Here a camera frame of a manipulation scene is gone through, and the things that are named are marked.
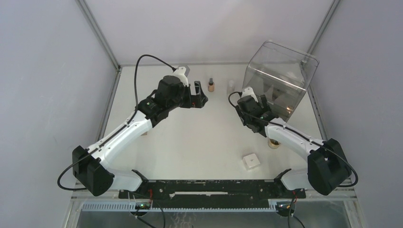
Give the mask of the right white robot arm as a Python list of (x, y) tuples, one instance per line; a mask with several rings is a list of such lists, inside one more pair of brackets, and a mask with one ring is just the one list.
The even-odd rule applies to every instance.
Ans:
[(293, 190), (300, 189), (313, 189), (326, 196), (338, 187), (348, 188), (358, 183), (357, 172), (337, 140), (325, 141), (299, 131), (250, 95), (240, 98), (232, 107), (244, 126), (284, 145), (306, 162), (303, 168), (288, 168), (277, 176), (274, 187), (279, 197), (286, 198)]

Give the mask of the clear acrylic organizer box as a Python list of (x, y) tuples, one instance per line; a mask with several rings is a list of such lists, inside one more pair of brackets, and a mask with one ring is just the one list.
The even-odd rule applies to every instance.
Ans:
[(242, 87), (264, 95), (271, 110), (288, 121), (318, 66), (315, 56), (268, 40), (249, 61)]

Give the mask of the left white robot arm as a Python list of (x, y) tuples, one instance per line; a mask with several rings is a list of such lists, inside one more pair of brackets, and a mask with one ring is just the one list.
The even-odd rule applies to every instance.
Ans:
[(176, 108), (202, 108), (208, 98), (200, 81), (194, 82), (195, 94), (190, 85), (184, 85), (177, 76), (164, 76), (157, 89), (140, 101), (132, 115), (109, 135), (72, 152), (73, 175), (85, 189), (97, 197), (108, 190), (127, 190), (137, 198), (147, 195), (146, 178), (137, 170), (122, 171), (111, 167), (114, 159), (135, 139), (166, 119)]

